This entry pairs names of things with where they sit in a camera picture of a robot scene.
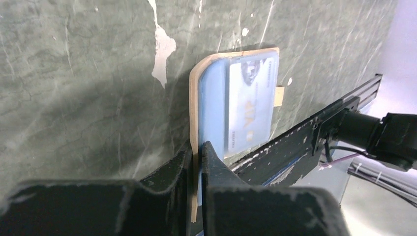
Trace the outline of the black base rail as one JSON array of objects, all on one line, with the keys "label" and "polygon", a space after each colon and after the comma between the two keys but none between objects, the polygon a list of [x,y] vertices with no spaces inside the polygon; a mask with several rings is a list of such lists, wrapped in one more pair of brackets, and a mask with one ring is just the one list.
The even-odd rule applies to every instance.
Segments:
[{"label": "black base rail", "polygon": [[358,111],[373,101],[381,74],[293,126],[265,145],[247,154],[231,170],[250,185],[291,186],[318,164],[327,133],[337,124],[331,121],[345,110]]}]

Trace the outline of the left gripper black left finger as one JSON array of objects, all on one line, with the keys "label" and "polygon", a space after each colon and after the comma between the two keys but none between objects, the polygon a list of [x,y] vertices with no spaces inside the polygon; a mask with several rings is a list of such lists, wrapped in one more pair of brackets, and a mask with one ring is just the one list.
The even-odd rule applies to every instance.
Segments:
[{"label": "left gripper black left finger", "polygon": [[3,236],[187,236],[189,142],[141,180],[31,180],[0,204]]}]

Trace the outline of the grey striped credit card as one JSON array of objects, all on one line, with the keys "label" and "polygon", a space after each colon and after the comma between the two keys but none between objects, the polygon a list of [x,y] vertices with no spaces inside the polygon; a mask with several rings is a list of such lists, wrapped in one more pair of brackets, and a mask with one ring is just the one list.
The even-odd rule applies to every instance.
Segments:
[{"label": "grey striped credit card", "polygon": [[277,57],[240,59],[230,64],[227,155],[269,139],[276,79]]}]

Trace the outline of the tan card holder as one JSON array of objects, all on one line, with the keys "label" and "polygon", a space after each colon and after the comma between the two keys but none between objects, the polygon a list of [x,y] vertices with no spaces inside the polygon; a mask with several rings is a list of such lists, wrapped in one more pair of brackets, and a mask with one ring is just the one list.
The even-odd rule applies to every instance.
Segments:
[{"label": "tan card holder", "polygon": [[270,139],[273,110],[284,87],[277,84],[277,47],[209,55],[189,74],[189,139],[194,187],[191,221],[202,204],[201,146],[211,142],[220,160]]}]

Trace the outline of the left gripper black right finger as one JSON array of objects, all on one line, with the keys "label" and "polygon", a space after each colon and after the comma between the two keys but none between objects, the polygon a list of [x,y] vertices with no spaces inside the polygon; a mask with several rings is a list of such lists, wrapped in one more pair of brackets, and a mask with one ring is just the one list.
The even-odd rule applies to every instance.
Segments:
[{"label": "left gripper black right finger", "polygon": [[249,185],[205,142],[202,214],[206,236],[347,236],[336,199],[322,188]]}]

